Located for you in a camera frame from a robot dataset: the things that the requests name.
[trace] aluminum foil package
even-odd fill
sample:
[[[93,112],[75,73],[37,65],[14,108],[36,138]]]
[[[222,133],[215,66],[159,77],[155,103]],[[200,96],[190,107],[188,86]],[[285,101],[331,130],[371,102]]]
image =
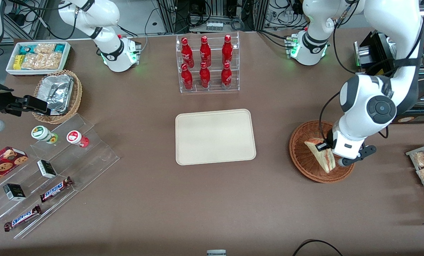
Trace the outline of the aluminum foil package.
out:
[[[69,75],[43,78],[37,98],[48,102],[51,115],[65,115],[73,90],[74,79]]]

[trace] beige tray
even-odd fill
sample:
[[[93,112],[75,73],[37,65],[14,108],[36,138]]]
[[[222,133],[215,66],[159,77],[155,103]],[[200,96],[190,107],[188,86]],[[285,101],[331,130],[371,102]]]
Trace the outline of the beige tray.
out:
[[[248,110],[186,113],[176,117],[178,164],[245,161],[255,157],[255,139]]]

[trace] white storage box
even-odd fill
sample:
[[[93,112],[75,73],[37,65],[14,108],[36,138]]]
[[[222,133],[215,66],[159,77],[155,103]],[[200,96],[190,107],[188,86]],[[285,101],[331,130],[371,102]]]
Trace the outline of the white storage box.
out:
[[[64,51],[62,52],[62,58],[60,59],[59,67],[57,69],[38,69],[38,70],[13,69],[14,59],[15,59],[16,55],[19,54],[21,46],[26,46],[28,44],[39,44],[39,43],[65,45]],[[61,70],[64,69],[65,64],[67,62],[69,50],[70,50],[69,43],[64,42],[64,41],[40,41],[40,42],[17,43],[14,46],[14,49],[13,49],[13,52],[11,54],[10,60],[8,61],[8,65],[7,65],[6,70],[7,70],[8,74],[11,74],[13,76],[46,75],[46,74],[54,73],[56,71],[61,71]]]

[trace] cookie box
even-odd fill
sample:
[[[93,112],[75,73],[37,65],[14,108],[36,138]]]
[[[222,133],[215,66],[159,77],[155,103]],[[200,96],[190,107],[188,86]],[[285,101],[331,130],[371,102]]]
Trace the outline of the cookie box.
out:
[[[0,151],[0,179],[11,172],[18,165],[27,161],[28,157],[25,152],[5,147]]]

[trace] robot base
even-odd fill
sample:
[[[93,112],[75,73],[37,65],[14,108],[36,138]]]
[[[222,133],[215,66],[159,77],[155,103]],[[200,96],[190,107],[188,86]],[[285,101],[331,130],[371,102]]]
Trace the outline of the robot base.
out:
[[[302,65],[315,65],[326,54],[327,45],[324,46],[322,52],[311,53],[307,47],[303,45],[302,36],[305,31],[300,31],[298,34],[292,34],[291,37],[285,39],[287,57],[297,60]]]
[[[116,58],[116,60],[106,60],[103,54],[103,62],[114,72],[123,72],[133,65],[139,65],[139,57],[141,56],[141,44],[136,44],[136,42],[127,39],[121,38],[124,43],[124,50]]]

